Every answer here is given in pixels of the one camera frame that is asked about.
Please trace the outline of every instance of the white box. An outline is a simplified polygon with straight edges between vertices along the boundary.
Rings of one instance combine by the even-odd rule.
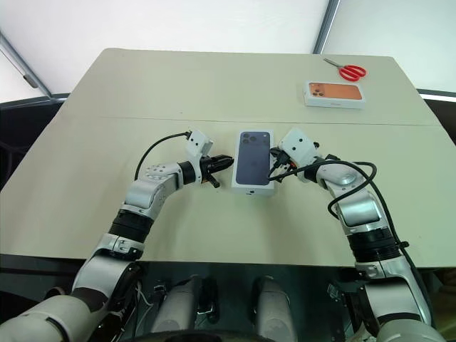
[[[347,85],[355,86],[358,88],[361,99],[352,100],[347,98],[324,98],[316,97],[311,94],[311,83],[320,83],[320,84],[337,84],[337,85]],[[361,86],[357,83],[340,83],[340,82],[323,82],[323,81],[306,81],[304,83],[304,102],[306,105],[315,106],[315,107],[330,107],[330,108],[355,108],[362,109],[366,104],[366,98],[364,97],[363,90]]]
[[[244,195],[261,195],[261,196],[272,196],[274,194],[274,181],[268,182],[265,185],[256,185],[256,184],[239,184],[237,182],[238,172],[246,171],[240,169],[238,171],[238,162],[239,162],[239,146],[241,144],[241,136],[245,133],[268,133],[269,134],[269,150],[274,146],[274,134],[272,130],[242,130],[236,136],[236,152],[234,154],[234,166],[233,166],[233,176],[232,176],[232,190],[233,192],[244,194]],[[273,158],[270,154],[269,156],[269,170],[273,165]]]

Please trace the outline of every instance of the red scissors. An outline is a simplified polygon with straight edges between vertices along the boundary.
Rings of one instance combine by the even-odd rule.
[[[359,81],[361,77],[366,76],[368,73],[365,68],[361,68],[360,66],[342,66],[341,64],[337,64],[336,62],[333,62],[327,58],[324,58],[324,61],[337,67],[337,69],[339,69],[339,75],[350,82]]]

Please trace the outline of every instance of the tabletop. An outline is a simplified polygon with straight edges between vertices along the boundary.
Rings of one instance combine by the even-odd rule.
[[[378,167],[382,191],[417,266],[455,266],[456,149],[392,58],[329,56],[368,70],[362,110],[304,105],[305,81],[340,82],[318,55],[126,51],[101,53],[0,194],[0,252],[86,258],[108,231],[141,155],[157,139],[201,130],[211,154],[234,155],[240,130],[292,127],[323,155]],[[165,142],[145,164],[181,162],[185,140]],[[331,196],[296,178],[273,197],[222,186],[173,194],[142,260],[352,266]]]

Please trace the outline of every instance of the metal pole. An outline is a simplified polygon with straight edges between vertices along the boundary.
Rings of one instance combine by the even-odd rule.
[[[326,13],[321,22],[320,32],[316,38],[315,47],[312,53],[321,54],[328,39],[329,31],[336,16],[337,8],[341,0],[328,0],[328,6],[326,7]]]
[[[14,47],[9,43],[8,39],[5,38],[2,32],[0,32],[0,45],[5,48],[6,52],[8,52],[14,61],[24,70],[25,75],[22,75],[24,80],[26,80],[32,88],[39,88],[49,100],[53,100],[53,96],[49,89],[47,89],[38,76],[30,69],[25,60],[22,59],[21,55],[14,50]]]

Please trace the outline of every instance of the smartphone box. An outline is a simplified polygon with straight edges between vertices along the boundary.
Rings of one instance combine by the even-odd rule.
[[[236,136],[232,189],[244,195],[272,196],[274,181],[267,181],[273,160],[272,130],[243,130]]]
[[[314,107],[362,109],[366,104],[361,86],[357,83],[306,81],[304,101]]]

